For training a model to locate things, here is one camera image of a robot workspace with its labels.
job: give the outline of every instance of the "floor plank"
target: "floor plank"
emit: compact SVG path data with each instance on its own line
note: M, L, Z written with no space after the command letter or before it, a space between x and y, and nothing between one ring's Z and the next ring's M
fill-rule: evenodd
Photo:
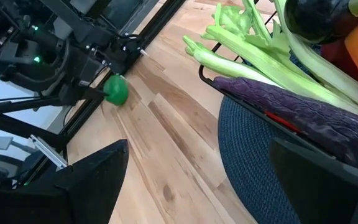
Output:
M221 162L218 116L223 96L200 80L199 65L187 56L182 41L189 35L207 47L216 44L201 40L200 34L213 23L211 14L219 2L242 5L241 0L187 0L146 49L149 57L126 75L127 103L118 108L103 102L68 145L68 160L74 163L118 139L129 140L126 178L111 223L256 223ZM260 0L257 7L264 19L274 12L269 0ZM224 47L218 54L236 56Z

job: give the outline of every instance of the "green object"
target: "green object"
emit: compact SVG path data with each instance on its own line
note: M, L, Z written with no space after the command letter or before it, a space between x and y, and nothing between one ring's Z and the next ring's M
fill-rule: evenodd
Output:
M41 58L40 58L40 57L35 57L35 58L34 58L34 61L37 62L37 63L40 63L40 62L41 62Z
M123 105L128 99L128 86L119 75L110 77L104 84L103 91L108 94L104 99L117 106Z

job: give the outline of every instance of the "blue rug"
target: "blue rug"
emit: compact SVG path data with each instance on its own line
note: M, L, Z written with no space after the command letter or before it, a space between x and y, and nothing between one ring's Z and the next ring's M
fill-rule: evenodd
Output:
M221 105L218 131L226 174L258 223L300 223L269 162L271 140L291 139L228 97Z

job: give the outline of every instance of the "black metal frame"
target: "black metal frame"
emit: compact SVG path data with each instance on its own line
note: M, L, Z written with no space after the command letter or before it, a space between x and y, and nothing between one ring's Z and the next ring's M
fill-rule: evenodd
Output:
M221 46L222 46L222 44L217 43L212 48L211 51L216 52ZM271 124L275 128L278 128L279 130L283 131L283 133L291 136L292 139L294 139L295 141L300 143L303 147L306 147L307 149L310 149L312 151L320 152L320 153L322 153L324 155L327 155L325 152L323 152L322 150L319 149L319 147L316 145L316 143L307 140L307 138L305 138L305 136L303 136L301 133L296 133L293 130L291 130L290 128L286 127L284 124L280 124L280 123L276 122L274 119L272 119L271 117L267 116L263 111L259 110L254 105L252 105L252 104L250 104L250 103L248 103L248 102L246 102L244 100L241 100L240 98L238 98L237 96L233 95L232 93L229 93L228 91L216 88L215 85L214 85L214 82L210 78L207 78L207 77L204 76L203 71L204 71L204 65L200 65L200 67L198 69L198 76L200 77L200 79L203 82L205 82L206 84L208 84L209 86L211 86L212 88L217 90L218 92L222 93L224 96L227 96L232 101L235 101L236 103L238 103L239 105L244 107L246 110L248 110L251 113L255 114L256 116L262 118L264 121L268 122L269 124Z
M140 47L142 49L145 49L151 43L151 41L153 41L153 39L163 29L165 24L172 18L172 16L177 12L177 10L179 10L179 8L184 2L185 0L166 1L166 3L158 10L156 15L153 16L151 21L144 27L144 29L139 34L142 39L142 42L140 43ZM139 57L140 52L130 54L123 63L124 72L122 74L125 74L136 63L136 60ZM109 77L110 74L106 75L98 84L96 89L100 89ZM32 103L36 103L37 106L46 106L50 105L51 101L54 102L55 100L56 99L53 98L38 99L33 100ZM3 113L12 111L10 107L5 108L5 110L2 111L0 110L0 130L7 131L23 138L29 138L30 135L33 134L37 137L42 138L50 146L54 147L58 153L61 153L63 151L64 155L66 155L66 145L70 142L70 140L78 132L78 130L80 130L82 125L84 125L86 120L91 116L93 111L101 104L103 100L103 97L85 100L80 106L80 108L73 115L73 117L58 134L4 115ZM23 103L23 105L16 106L14 111L29 108L28 105L25 104L26 103ZM51 164L52 163L46 158L46 156L40 156L36 160L34 165L31 167L31 169L24 175L24 178L22 179L21 183L27 184L32 180L39 178Z

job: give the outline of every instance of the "wire basket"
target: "wire basket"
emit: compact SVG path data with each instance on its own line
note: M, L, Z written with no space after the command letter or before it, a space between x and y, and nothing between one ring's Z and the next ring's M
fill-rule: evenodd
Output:
M277 12L274 12L265 22L265 25L267 23L270 22L270 20L273 19L274 15L276 15ZM217 43L213 48L212 48L212 52L216 52L222 45L220 43ZM255 105L252 105L240 98L238 98L237 96L225 91L225 90L221 90L219 88L216 88L213 85L213 81L210 78L206 78L203 74L204 71L204 66L200 65L200 68L198 70L198 75L200 76L201 80L203 82L205 82L206 84L208 84L209 86L211 86L212 88L214 88L215 90L219 91L220 93L222 93L223 95L225 95L226 97L230 98L231 100L235 101L237 104L241 105L243 108L249 110L250 112L252 112L253 114L255 114L256 116L262 118L264 121L268 122L270 125L275 126L276 128L278 128L279 130L283 131L283 133L287 134L288 137L292 138L294 141L294 143L298 143L299 146L305 147L309 150L315 151L315 152L319 152L322 153L326 156L332 157L329 154L327 154L326 152L324 152L321 148L321 146L319 146L317 143L311 141L310 139L307 138L307 136L305 136L302 133L299 133L297 131L295 131L293 128L291 128L290 124L286 124L285 121L280 120L280 118L274 116L274 114L269 114L269 113L265 113L264 111L258 109L258 107L256 107Z

